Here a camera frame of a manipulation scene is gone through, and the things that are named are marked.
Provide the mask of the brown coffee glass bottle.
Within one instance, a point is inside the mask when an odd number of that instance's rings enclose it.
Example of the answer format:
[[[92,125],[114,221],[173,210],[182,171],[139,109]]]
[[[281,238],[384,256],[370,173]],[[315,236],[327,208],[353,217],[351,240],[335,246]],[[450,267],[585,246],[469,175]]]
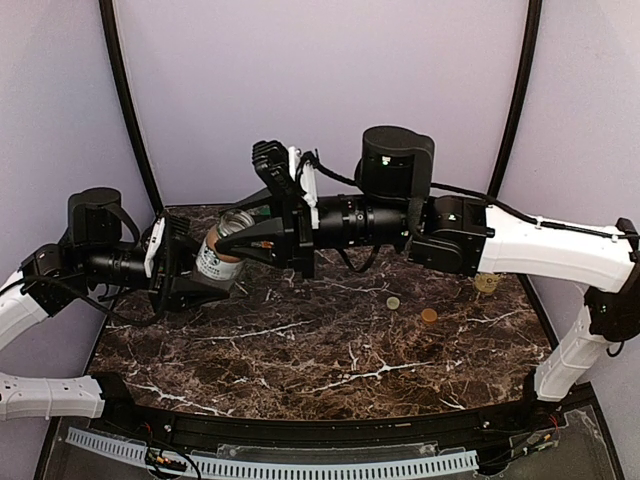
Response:
[[[217,241],[254,225],[249,213],[240,209],[224,212],[207,232],[195,259],[194,278],[207,286],[229,292],[241,273],[245,261],[220,253]]]

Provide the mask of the cream white bottle cap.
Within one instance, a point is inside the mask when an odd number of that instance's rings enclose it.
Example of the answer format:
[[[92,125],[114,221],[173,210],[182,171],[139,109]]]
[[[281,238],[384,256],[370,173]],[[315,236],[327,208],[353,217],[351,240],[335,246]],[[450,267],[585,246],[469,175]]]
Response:
[[[395,296],[388,297],[387,300],[386,300],[387,308],[392,310],[392,311],[397,310],[400,307],[400,304],[401,304],[401,302],[400,302],[399,298],[395,297]]]

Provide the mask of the gold brown bottle cap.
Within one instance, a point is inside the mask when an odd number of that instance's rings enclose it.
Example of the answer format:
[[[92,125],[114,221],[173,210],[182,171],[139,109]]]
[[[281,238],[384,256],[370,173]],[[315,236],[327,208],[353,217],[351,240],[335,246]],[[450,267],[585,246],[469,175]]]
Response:
[[[438,319],[438,313],[431,308],[425,308],[421,312],[421,319],[428,324],[435,323]]]

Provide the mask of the large yellow tea bottle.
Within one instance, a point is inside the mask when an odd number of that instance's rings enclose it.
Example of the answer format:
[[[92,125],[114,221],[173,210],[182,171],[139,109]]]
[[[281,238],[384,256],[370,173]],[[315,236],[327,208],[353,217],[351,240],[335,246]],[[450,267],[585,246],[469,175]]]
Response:
[[[478,273],[474,277],[474,288],[482,294],[493,294],[501,280],[500,274]]]

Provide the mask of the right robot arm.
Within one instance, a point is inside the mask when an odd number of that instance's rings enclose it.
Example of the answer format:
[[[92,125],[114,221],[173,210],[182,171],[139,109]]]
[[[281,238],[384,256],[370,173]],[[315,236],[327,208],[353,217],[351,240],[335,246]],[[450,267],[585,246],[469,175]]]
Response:
[[[238,208],[267,206],[252,226],[221,238],[217,250],[305,277],[314,254],[389,245],[413,263],[445,273],[525,274],[582,283],[584,304],[570,331],[533,375],[539,401],[562,400],[608,348],[639,333],[639,235],[633,223],[563,223],[523,214],[497,199],[441,186],[432,196],[434,141],[398,126],[374,126],[350,184],[354,195],[319,196],[315,152],[280,142],[252,149],[264,182]]]

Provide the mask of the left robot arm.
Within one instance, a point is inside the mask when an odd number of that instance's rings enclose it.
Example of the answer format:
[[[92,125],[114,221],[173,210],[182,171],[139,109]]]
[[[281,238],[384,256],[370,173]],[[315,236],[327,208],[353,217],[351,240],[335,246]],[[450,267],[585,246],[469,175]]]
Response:
[[[227,291],[191,272],[197,246],[186,221],[162,215],[142,237],[122,207],[121,193],[94,187],[71,195],[67,228],[56,243],[46,244],[12,273],[1,288],[1,344],[52,318],[76,300],[113,321],[146,327],[169,312],[181,312],[225,300]],[[90,297],[98,285],[124,293],[144,291],[153,314],[126,318],[107,307],[108,295]],[[98,373],[76,378],[1,376],[1,418],[85,417],[96,419],[133,402],[119,375]]]

